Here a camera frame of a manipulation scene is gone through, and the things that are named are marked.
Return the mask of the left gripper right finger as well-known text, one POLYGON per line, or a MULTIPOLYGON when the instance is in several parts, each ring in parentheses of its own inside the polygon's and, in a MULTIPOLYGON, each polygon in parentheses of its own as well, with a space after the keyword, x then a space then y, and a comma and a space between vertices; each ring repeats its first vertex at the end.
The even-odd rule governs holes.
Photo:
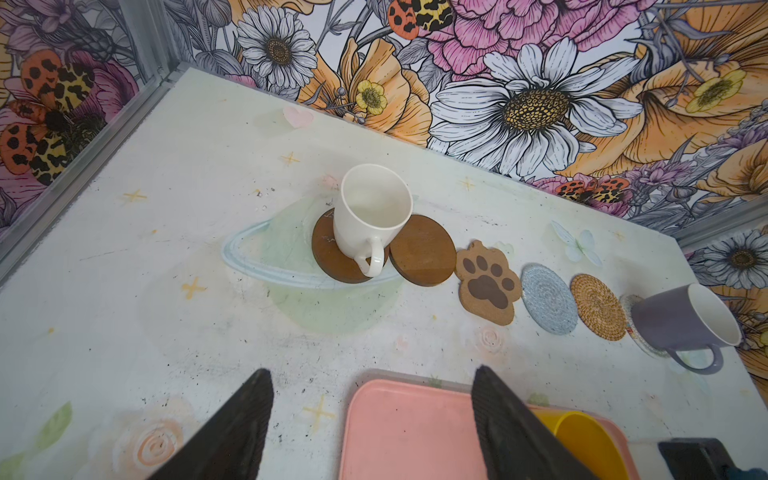
POLYGON ((593 479, 488 366, 479 367, 471 403, 489 479, 593 479))

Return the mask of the yellow mug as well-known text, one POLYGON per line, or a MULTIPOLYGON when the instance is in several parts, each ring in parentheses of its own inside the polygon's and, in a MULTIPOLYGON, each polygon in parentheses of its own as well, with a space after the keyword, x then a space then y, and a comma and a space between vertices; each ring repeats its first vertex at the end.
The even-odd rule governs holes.
POLYGON ((532 407, 555 438, 599 479, 634 479, 628 443, 611 421, 576 410, 532 407))

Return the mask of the matte brown round coaster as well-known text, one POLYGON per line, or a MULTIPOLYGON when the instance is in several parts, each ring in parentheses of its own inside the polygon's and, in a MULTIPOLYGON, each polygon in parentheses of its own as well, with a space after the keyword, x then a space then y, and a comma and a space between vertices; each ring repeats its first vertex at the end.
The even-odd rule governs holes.
POLYGON ((407 281, 434 287, 454 273, 457 251, 448 232, 435 220, 414 214, 389 245, 395 269, 407 281))

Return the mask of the white mug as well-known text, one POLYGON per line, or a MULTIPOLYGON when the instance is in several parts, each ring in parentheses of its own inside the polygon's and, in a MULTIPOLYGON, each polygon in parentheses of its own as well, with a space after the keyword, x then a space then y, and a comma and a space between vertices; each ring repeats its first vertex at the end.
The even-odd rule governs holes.
POLYGON ((385 248, 413 213, 413 197, 405 181, 377 164, 351 168, 342 178, 334 207, 333 231, 340 251, 367 278, 379 276, 385 248))

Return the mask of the brown paw print coaster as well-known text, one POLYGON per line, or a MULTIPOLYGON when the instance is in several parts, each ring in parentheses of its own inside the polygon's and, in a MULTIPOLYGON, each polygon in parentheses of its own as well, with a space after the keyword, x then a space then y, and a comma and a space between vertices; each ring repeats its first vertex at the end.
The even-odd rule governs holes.
POLYGON ((455 273, 465 310, 499 326, 513 322, 522 283, 501 250, 473 240, 466 249, 457 251, 455 273))

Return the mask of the glossy brown round coaster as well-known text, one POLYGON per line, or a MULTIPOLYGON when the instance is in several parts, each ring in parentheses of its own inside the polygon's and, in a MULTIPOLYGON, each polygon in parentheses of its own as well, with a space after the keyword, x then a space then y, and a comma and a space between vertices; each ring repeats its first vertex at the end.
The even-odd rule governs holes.
POLYGON ((314 259, 328 276, 359 284, 384 277, 394 235, 393 229, 366 223, 341 203, 319 217, 311 247, 314 259))

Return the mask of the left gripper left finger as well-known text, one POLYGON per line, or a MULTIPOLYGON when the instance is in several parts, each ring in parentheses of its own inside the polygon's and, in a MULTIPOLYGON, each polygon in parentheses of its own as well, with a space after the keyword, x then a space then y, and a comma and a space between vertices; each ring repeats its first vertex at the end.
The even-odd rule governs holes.
POLYGON ((255 371, 153 479, 255 479, 274 401, 271 373, 255 371))

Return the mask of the multicolour woven round coaster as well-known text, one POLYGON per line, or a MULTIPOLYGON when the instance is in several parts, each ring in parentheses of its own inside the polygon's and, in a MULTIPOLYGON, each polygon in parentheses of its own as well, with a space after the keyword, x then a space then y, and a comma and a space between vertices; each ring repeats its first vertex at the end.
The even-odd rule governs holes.
POLYGON ((624 294, 620 297, 619 301, 620 304, 624 310, 625 316, 626 316, 626 332, 630 336, 630 338, 635 342, 635 344, 648 356, 659 358, 659 359, 668 359, 670 355, 660 349, 656 349, 655 347, 651 346, 638 332, 635 322, 633 320, 632 316, 632 308, 638 304, 642 300, 642 297, 634 294, 624 294))

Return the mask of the lavender mug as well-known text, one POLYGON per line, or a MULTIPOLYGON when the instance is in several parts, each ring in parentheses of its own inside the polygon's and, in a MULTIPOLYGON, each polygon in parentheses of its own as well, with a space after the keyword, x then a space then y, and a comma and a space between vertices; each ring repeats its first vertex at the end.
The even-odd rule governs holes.
POLYGON ((710 289, 693 283, 644 298, 630 308, 635 330, 653 348, 666 352, 681 367, 714 375, 724 366, 723 350, 743 340, 738 321, 710 289), (708 350, 712 362, 694 367, 682 352, 708 350))

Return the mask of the grey woven round coaster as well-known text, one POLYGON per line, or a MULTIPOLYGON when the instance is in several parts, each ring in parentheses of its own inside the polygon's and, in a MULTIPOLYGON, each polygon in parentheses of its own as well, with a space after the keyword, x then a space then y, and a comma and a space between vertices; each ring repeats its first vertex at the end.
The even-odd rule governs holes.
POLYGON ((579 321, 577 305, 564 280, 548 267, 530 263, 521 276, 523 302, 539 327, 553 335, 568 335, 579 321))

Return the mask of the tan rattan round coaster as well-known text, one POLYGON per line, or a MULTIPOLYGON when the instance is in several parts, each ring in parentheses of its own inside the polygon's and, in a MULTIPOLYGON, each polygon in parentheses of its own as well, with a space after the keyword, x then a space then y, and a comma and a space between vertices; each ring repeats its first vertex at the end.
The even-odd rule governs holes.
POLYGON ((570 290, 582 322, 598 337, 619 341, 626 334, 627 318, 618 297, 598 278, 578 274, 570 290))

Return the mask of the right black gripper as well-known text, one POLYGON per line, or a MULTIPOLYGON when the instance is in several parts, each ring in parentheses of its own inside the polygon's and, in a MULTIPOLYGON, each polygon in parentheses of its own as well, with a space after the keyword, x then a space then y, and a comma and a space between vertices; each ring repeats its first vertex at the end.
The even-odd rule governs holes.
POLYGON ((715 438, 673 438, 659 442, 658 449, 674 479, 767 480, 764 469, 737 467, 715 438))

